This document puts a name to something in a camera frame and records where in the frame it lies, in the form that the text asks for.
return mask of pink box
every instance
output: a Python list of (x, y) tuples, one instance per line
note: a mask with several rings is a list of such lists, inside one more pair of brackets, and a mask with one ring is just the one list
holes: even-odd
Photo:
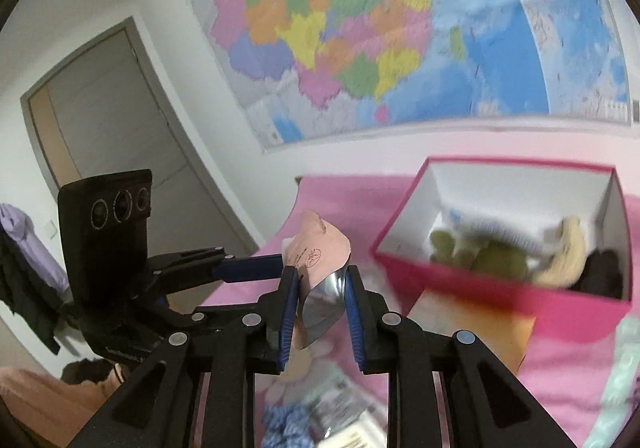
[[(502, 280), (430, 261), (430, 233), (446, 228), (446, 208), (505, 222), (548, 240), (579, 216), (587, 254), (615, 250), (623, 299)], [(631, 306), (631, 246), (625, 202), (612, 166), (514, 158), (432, 157), (372, 246), (403, 301), (430, 287), (536, 316), (536, 333), (593, 342), (611, 333)]]

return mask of silver rivet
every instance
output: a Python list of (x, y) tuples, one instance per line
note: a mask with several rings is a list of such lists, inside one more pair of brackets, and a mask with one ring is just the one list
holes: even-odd
[(169, 343), (174, 347), (184, 345), (187, 341), (187, 335), (185, 333), (173, 333), (169, 336)]
[(382, 317), (382, 321), (387, 325), (398, 325), (401, 322), (402, 318), (399, 314), (396, 313), (386, 313)]
[(460, 343), (464, 343), (465, 345), (471, 345), (473, 342), (476, 341), (476, 335), (473, 334), (471, 331), (458, 331), (456, 333), (456, 339)]
[(242, 323), (247, 327), (252, 327), (254, 325), (258, 325), (262, 321), (262, 317), (256, 313), (245, 314), (242, 317)]

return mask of gray door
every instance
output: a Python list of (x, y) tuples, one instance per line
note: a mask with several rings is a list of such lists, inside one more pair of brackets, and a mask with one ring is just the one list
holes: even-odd
[(220, 245), (252, 253), (236, 232), (239, 222), (223, 215), (175, 139), (124, 30), (73, 59), (39, 92), (44, 104), (48, 94), (79, 177), (152, 170), (149, 255)]

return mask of orange fabric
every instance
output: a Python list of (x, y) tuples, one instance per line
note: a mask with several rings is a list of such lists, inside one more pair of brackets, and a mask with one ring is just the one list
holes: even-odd
[(66, 384), (49, 374), (0, 368), (0, 397), (9, 412), (60, 448), (70, 443), (119, 386), (114, 370), (100, 383)]

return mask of map of china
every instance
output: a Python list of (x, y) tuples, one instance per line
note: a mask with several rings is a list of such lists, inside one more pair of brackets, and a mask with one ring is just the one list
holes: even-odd
[(380, 100), (422, 61), (432, 0), (214, 0), (211, 29), (231, 66), (253, 80), (295, 70), (325, 108), (339, 92)]

